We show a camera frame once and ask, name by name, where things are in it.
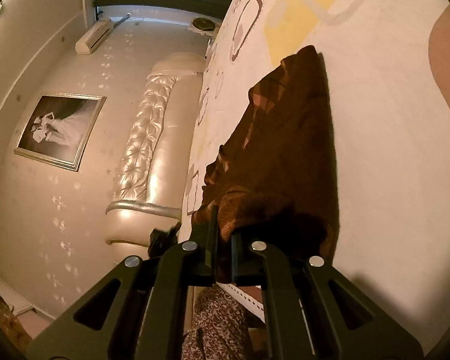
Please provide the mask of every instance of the framed picture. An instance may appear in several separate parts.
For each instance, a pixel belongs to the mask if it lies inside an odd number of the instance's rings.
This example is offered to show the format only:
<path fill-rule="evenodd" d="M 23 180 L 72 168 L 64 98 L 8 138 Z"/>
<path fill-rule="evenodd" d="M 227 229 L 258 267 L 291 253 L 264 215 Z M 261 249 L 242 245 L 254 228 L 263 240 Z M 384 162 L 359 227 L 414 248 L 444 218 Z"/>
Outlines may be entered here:
<path fill-rule="evenodd" d="M 105 99 L 44 93 L 22 130 L 15 154 L 77 172 Z"/>

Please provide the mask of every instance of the bride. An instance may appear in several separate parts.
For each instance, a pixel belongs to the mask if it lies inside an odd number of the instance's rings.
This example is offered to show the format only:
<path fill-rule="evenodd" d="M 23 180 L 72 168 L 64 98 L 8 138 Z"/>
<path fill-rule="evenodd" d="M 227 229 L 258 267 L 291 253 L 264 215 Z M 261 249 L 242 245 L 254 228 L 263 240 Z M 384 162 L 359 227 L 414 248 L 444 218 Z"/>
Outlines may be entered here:
<path fill-rule="evenodd" d="M 31 126 L 33 138 L 37 142 L 46 140 L 59 145 L 77 148 L 90 123 L 91 111 L 95 105 L 86 102 L 75 113 L 64 118 L 55 118 L 53 112 L 35 119 Z"/>

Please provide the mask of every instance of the triangular cutout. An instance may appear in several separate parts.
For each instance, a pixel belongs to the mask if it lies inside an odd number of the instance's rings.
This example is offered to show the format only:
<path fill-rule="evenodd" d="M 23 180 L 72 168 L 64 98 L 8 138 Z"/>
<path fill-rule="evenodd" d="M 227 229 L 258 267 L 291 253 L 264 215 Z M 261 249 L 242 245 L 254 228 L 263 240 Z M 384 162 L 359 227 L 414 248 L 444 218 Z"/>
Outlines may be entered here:
<path fill-rule="evenodd" d="M 354 299 L 346 290 L 344 290 L 335 281 L 329 281 L 331 293 L 335 297 L 338 308 L 349 330 L 355 330 L 359 327 L 373 321 L 373 316 L 360 303 Z"/>
<path fill-rule="evenodd" d="M 75 313 L 74 320 L 93 330 L 102 329 L 119 288 L 120 280 L 113 279 Z"/>

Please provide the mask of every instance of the bed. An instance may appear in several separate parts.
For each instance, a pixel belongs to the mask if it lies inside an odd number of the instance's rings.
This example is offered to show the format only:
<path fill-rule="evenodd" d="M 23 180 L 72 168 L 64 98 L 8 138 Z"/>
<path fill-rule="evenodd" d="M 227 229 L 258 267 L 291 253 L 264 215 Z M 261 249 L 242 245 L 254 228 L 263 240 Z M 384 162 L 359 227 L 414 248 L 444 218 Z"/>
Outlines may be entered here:
<path fill-rule="evenodd" d="M 308 44 L 334 122 L 333 264 L 428 352 L 450 326 L 449 0 L 233 0 L 207 52 L 179 242 L 248 89 Z"/>

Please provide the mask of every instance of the wedding photo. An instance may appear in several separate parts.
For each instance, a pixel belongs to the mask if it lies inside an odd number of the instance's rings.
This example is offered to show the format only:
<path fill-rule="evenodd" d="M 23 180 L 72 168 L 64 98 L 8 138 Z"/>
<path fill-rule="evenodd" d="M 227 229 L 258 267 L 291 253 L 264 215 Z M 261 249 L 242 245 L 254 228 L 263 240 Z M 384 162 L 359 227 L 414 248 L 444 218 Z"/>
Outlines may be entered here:
<path fill-rule="evenodd" d="M 15 153 L 78 171 L 85 145 L 105 97 L 44 94 L 20 137 Z"/>

